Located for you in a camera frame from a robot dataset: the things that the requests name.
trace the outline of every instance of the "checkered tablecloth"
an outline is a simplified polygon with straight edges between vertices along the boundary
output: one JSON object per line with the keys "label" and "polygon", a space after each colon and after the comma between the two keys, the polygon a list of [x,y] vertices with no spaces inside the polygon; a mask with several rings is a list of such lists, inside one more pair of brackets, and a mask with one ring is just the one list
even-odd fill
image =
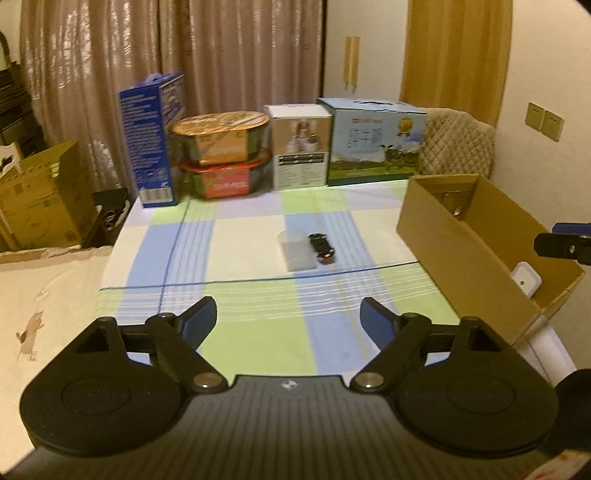
{"label": "checkered tablecloth", "polygon": [[[240,373],[347,379],[377,353],[359,323],[365,296],[395,312],[458,322],[396,233],[406,185],[186,198],[152,209],[136,202],[106,268],[98,313],[139,323],[210,295],[217,326],[200,353],[229,380]],[[296,228],[326,233],[335,263],[289,273],[277,236]]]}

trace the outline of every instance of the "wall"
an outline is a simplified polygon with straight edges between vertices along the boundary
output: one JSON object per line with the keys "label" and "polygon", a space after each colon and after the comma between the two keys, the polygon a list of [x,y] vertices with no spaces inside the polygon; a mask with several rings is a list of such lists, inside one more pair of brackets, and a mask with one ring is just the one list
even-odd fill
{"label": "wall", "polygon": [[[492,180],[546,228],[591,222],[591,16],[576,0],[513,0],[513,38]],[[524,124],[528,102],[565,119],[556,143]],[[552,324],[591,367],[591,270]]]}
{"label": "wall", "polygon": [[[21,30],[21,7],[22,0],[0,0],[0,31],[6,36],[11,57],[16,61],[20,61],[21,58],[18,48]],[[4,69],[4,62],[2,60],[0,62],[0,69]]]}
{"label": "wall", "polygon": [[[326,0],[324,96],[398,101],[408,0]],[[345,89],[345,37],[360,36],[359,82]]]}

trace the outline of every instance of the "quilted chair cover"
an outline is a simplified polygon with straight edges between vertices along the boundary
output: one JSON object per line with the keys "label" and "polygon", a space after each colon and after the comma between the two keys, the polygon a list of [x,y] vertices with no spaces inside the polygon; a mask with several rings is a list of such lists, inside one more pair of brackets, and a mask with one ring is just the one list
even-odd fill
{"label": "quilted chair cover", "polygon": [[488,178],[495,160],[495,128],[466,112],[427,108],[427,128],[419,149],[421,175],[479,173]]}

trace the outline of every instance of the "electrical outlet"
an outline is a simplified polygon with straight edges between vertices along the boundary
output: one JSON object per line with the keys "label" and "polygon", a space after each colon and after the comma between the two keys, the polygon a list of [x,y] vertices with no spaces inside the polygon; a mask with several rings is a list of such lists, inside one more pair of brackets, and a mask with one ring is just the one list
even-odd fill
{"label": "electrical outlet", "polygon": [[525,116],[525,124],[534,130],[542,129],[542,120],[544,119],[545,110],[536,105],[535,103],[529,103],[527,106],[527,115]]}
{"label": "electrical outlet", "polygon": [[560,134],[562,133],[562,126],[564,120],[555,113],[546,111],[544,114],[544,121],[542,122],[542,133],[557,142],[560,140]]}

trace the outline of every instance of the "black toy car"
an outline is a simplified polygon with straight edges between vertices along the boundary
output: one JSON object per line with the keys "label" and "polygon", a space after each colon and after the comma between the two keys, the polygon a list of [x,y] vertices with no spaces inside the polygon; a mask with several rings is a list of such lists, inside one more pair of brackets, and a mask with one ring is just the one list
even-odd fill
{"label": "black toy car", "polygon": [[320,263],[329,264],[335,261],[335,249],[330,246],[325,234],[313,233],[308,238]]}

